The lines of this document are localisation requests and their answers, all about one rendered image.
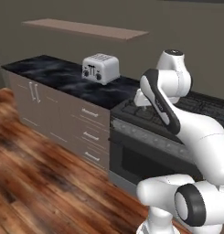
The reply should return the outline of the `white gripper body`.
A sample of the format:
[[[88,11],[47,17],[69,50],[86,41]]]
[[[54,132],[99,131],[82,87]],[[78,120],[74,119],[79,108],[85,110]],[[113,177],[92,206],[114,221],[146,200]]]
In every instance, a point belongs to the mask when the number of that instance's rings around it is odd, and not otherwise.
[[[136,91],[133,102],[137,107],[151,106],[151,102],[144,96],[140,89]]]

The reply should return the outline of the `silver toaster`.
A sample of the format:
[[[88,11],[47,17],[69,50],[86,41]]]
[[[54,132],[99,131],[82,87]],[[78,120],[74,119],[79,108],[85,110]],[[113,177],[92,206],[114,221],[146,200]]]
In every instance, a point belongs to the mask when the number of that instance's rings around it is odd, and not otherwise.
[[[114,56],[97,53],[82,61],[84,79],[107,85],[120,77],[119,59]]]

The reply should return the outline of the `black hob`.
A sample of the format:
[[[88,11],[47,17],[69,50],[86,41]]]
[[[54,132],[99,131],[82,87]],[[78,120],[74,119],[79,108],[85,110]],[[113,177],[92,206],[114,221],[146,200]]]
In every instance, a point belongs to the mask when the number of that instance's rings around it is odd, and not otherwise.
[[[219,122],[224,128],[224,100],[222,99],[191,91],[186,97],[179,100],[176,107],[183,111],[207,115]],[[146,109],[137,107],[133,99],[128,99],[111,110],[111,117],[181,144],[181,141],[166,129],[152,106]]]

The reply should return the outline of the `black oven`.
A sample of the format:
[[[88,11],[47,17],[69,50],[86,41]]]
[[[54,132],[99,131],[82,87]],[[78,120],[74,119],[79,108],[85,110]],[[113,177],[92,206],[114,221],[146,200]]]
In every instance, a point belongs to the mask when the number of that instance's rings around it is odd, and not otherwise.
[[[171,139],[157,135],[150,131],[146,131],[145,129],[119,119],[111,120],[110,139],[122,142],[134,140],[138,143],[145,144],[146,146],[152,146],[195,165],[190,156],[190,152],[183,144],[172,141]]]

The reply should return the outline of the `beige drawer front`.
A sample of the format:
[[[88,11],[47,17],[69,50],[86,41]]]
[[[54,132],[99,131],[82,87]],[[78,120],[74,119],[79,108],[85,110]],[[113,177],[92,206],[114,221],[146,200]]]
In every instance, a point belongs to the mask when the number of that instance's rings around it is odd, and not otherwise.
[[[80,140],[85,141],[88,144],[93,144],[95,147],[99,147],[103,151],[109,151],[109,136],[110,134],[103,129],[84,121],[76,121],[72,125],[73,134]],[[93,139],[83,135],[84,132],[90,133],[93,136],[99,137],[99,141],[94,141]]]
[[[82,112],[82,108],[85,108],[90,112],[98,113],[99,116],[95,118],[85,112]],[[109,110],[81,99],[75,98],[72,102],[72,115],[75,117],[79,117],[84,121],[100,126],[102,129],[108,129],[110,126]]]
[[[109,169],[109,154],[96,148],[93,147],[90,144],[85,144],[81,142],[76,142],[74,145],[72,145],[72,152],[76,154],[77,156],[80,156],[87,161],[90,161],[91,163],[97,165],[98,167],[108,170]],[[85,155],[85,152],[89,152],[95,157],[99,157],[101,160],[99,162],[93,160],[92,158],[88,157]]]

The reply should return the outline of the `black oven door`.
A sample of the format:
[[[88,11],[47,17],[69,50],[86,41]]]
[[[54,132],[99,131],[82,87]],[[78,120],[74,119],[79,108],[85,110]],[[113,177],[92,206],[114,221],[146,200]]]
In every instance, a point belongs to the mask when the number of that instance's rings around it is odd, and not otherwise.
[[[131,195],[147,178],[184,174],[196,182],[203,180],[197,167],[152,146],[110,139],[109,180]]]

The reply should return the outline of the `beige cupboard door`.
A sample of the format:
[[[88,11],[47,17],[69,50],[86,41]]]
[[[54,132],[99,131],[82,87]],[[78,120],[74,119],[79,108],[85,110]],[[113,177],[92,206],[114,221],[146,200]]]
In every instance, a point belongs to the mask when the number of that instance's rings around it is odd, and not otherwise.
[[[15,96],[20,121],[29,127],[37,128],[34,114],[35,103],[32,99],[28,80],[12,72],[8,73],[8,78]]]
[[[62,104],[59,91],[37,83],[41,110],[41,117],[46,136],[55,143],[69,149],[69,137],[65,132],[63,118],[61,117]]]

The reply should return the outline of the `brown wooden wall shelf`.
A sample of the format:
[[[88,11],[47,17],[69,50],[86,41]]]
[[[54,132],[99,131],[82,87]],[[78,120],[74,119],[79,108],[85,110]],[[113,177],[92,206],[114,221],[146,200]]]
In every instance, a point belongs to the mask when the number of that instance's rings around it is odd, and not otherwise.
[[[129,40],[134,40],[138,37],[143,37],[148,35],[147,31],[118,28],[118,27],[98,26],[98,25],[70,22],[70,21],[50,19],[50,18],[24,21],[23,25],[29,27],[39,27],[39,28],[46,28],[52,30],[59,30],[62,32],[67,32],[77,35],[85,35],[88,37],[108,38],[111,40],[118,40],[118,41],[129,41]]]

